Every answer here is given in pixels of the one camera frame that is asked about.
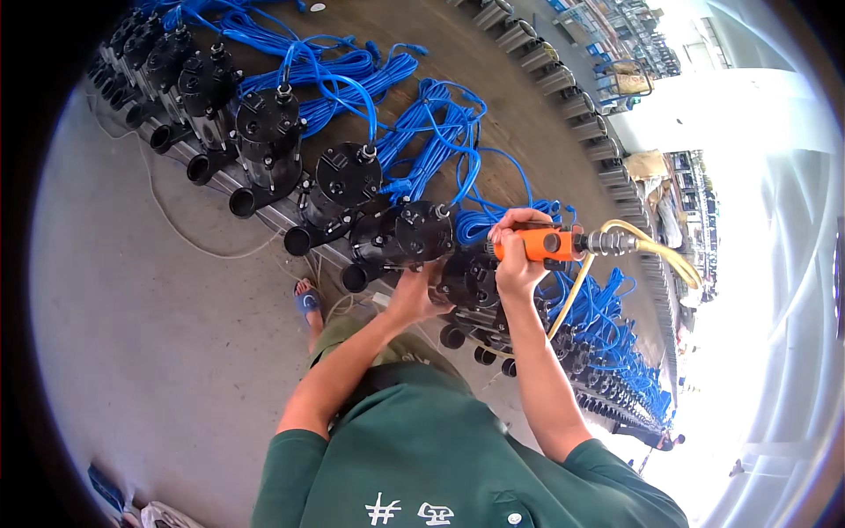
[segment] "foot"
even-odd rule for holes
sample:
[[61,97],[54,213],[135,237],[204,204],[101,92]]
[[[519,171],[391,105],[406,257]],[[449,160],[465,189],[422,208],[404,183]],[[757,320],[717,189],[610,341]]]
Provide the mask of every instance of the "foot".
[[311,281],[302,279],[293,290],[296,298],[297,310],[305,317],[313,332],[323,331],[323,314],[320,312],[319,294],[314,290]]

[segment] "hand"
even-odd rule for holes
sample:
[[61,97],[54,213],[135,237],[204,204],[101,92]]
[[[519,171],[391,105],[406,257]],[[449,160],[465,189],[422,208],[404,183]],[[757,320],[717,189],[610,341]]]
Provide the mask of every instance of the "hand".
[[414,323],[451,312],[454,304],[435,303],[428,297],[428,283],[437,268],[438,263],[429,262],[419,273],[408,269],[403,271],[384,314],[404,329]]
[[552,217],[534,209],[511,209],[488,234],[490,242],[504,246],[504,260],[496,269],[496,287],[505,303],[513,300],[531,302],[534,289],[547,274],[542,262],[526,258],[522,238],[511,229],[515,222],[527,221],[551,222]]

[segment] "green shirt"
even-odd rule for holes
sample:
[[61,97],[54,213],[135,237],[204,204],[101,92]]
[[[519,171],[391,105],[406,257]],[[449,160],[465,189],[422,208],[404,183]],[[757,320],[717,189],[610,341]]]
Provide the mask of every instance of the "green shirt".
[[252,527],[688,526],[665,493],[590,439],[562,464],[514,440],[455,378],[420,363],[327,442],[270,441]]

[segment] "shirt sleeve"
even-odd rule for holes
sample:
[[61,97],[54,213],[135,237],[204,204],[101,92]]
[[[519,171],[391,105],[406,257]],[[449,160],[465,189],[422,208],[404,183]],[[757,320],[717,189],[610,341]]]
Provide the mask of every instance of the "shirt sleeve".
[[605,483],[622,490],[639,505],[642,516],[646,517],[649,526],[680,526],[688,528],[690,523],[684,511],[666,493],[646,483],[642,477],[618,456],[614,455],[602,442],[590,438],[578,444],[562,466],[573,473],[591,478],[598,483]]
[[325,438],[304,429],[285,431],[270,440],[252,528],[299,526],[328,445]]

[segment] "white power strip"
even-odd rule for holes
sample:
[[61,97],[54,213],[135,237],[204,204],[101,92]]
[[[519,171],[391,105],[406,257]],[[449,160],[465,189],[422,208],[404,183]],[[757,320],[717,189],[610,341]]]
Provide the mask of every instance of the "white power strip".
[[380,291],[376,291],[373,294],[373,302],[376,304],[380,304],[383,307],[387,308],[387,305],[390,304],[390,296],[381,293]]

